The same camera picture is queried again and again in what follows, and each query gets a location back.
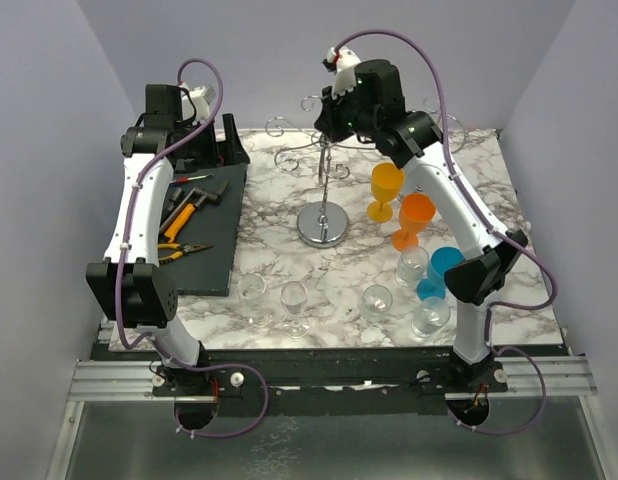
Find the chrome swirl wine glass rack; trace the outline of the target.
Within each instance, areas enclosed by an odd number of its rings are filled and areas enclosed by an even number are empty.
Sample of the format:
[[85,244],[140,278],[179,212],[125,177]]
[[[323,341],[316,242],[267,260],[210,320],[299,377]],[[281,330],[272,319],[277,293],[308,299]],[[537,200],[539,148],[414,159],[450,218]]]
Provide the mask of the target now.
[[322,197],[319,201],[307,203],[300,209],[296,221],[299,237],[306,245],[315,248],[335,247],[345,239],[349,217],[340,205],[328,200],[328,187],[332,178],[332,150],[342,148],[366,151],[367,148],[333,143],[320,132],[310,133],[284,116],[275,116],[265,124],[265,133],[272,138],[283,136],[288,129],[304,134],[310,141],[301,146],[280,147],[273,155],[274,165],[279,170],[291,173],[300,168],[300,160],[295,157],[285,158],[287,153],[309,148],[319,150],[318,185],[322,189]]

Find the dark grey box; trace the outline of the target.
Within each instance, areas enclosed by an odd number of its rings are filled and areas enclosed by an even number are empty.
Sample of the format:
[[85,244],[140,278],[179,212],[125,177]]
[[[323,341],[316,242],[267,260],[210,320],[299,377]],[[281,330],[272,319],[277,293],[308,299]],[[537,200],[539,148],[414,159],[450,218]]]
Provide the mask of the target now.
[[181,295],[226,297],[230,291],[248,166],[228,165],[189,176],[203,174],[214,174],[214,177],[181,184],[185,196],[193,188],[216,191],[225,180],[229,185],[218,205],[206,203],[191,216],[176,241],[211,244],[213,248],[180,258],[163,269]]

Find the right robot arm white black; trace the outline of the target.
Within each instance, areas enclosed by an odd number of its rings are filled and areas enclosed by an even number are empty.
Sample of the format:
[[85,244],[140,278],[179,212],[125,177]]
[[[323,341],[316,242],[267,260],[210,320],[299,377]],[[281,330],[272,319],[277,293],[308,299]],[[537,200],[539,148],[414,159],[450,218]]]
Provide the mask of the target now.
[[486,375],[481,362],[489,355],[487,306],[498,299],[528,239],[490,212],[444,147],[438,123],[424,111],[406,108],[395,65],[342,54],[323,64],[335,78],[322,91],[315,128],[333,143],[365,138],[390,158],[432,200],[462,252],[462,262],[444,275],[457,300],[453,352],[459,361],[448,371],[456,389],[472,391]]

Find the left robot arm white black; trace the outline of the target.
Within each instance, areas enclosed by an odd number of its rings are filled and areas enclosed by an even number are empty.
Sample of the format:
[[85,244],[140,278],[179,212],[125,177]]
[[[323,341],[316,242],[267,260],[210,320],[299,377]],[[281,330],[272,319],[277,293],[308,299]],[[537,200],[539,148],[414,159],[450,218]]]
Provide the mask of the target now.
[[102,260],[86,268],[122,346],[151,343],[190,395],[209,387],[214,368],[179,318],[178,293],[160,266],[161,216],[179,161],[219,160],[214,123],[222,99],[220,87],[146,86],[145,110],[121,138],[124,186],[115,229]]

